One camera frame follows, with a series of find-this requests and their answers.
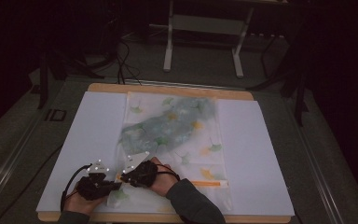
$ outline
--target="cable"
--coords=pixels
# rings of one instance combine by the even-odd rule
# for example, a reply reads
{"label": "cable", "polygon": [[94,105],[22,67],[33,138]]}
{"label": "cable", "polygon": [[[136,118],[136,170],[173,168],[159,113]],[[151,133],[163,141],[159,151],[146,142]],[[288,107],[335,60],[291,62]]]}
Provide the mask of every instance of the cable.
{"label": "cable", "polygon": [[71,179],[69,180],[68,184],[66,185],[65,190],[62,192],[61,204],[60,204],[61,212],[63,211],[63,206],[65,205],[66,199],[73,195],[73,194],[71,194],[68,197],[66,197],[66,194],[68,193],[68,189],[69,189],[69,187],[71,187],[72,181],[74,181],[75,177],[78,175],[78,173],[80,173],[80,171],[87,170],[88,168],[91,167],[91,165],[92,165],[92,163],[90,165],[84,165],[84,166],[80,167],[78,170],[76,170],[74,175],[72,175]]}
{"label": "cable", "polygon": [[297,217],[298,222],[299,222],[300,224],[304,224],[304,223],[302,222],[302,220],[301,220],[301,217],[298,215],[298,212],[296,211],[296,209],[295,209],[295,216]]}
{"label": "cable", "polygon": [[[117,82],[118,84],[120,84],[120,79],[123,81],[123,84],[125,85],[125,79],[124,78],[124,73],[123,73],[123,66],[125,66],[125,68],[127,69],[127,71],[131,74],[131,77],[133,77],[134,79],[136,79],[138,81],[138,83],[142,86],[141,81],[137,78],[140,74],[141,71],[138,68],[135,68],[133,66],[130,66],[128,64],[126,64],[126,61],[130,55],[130,46],[128,44],[126,44],[124,41],[120,41],[119,43],[121,43],[122,45],[124,45],[127,48],[127,53],[125,55],[124,58],[122,58],[119,54],[117,54],[117,62],[119,65],[118,68],[118,72],[117,72]],[[130,68],[136,69],[138,71],[138,74],[133,74],[133,72],[130,70]]]}
{"label": "cable", "polygon": [[31,178],[31,180],[28,182],[28,184],[25,186],[25,188],[21,191],[21,193],[16,197],[15,200],[13,200],[11,202],[10,205],[7,206],[7,208],[2,212],[2,214],[0,215],[0,220],[1,218],[6,214],[6,212],[8,210],[10,210],[10,208],[16,203],[16,201],[22,196],[22,194],[31,186],[32,182],[34,182],[34,180],[36,179],[36,177],[39,175],[40,171],[42,170],[42,168],[46,165],[46,163],[48,163],[48,161],[62,148],[63,145],[60,145],[59,147],[57,147],[49,156],[48,158],[42,163],[42,165],[39,167],[39,169],[36,171],[36,173],[34,174],[34,176]]}

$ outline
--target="sleeve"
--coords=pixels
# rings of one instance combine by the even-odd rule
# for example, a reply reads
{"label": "sleeve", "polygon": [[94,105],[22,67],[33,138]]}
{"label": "sleeve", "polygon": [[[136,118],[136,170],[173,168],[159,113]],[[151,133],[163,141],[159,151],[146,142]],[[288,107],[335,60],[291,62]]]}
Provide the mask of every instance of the sleeve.
{"label": "sleeve", "polygon": [[87,224],[90,217],[77,212],[63,211],[58,219],[58,224]]}
{"label": "sleeve", "polygon": [[226,223],[219,208],[201,194],[191,182],[183,179],[166,196],[179,216],[196,223]]}

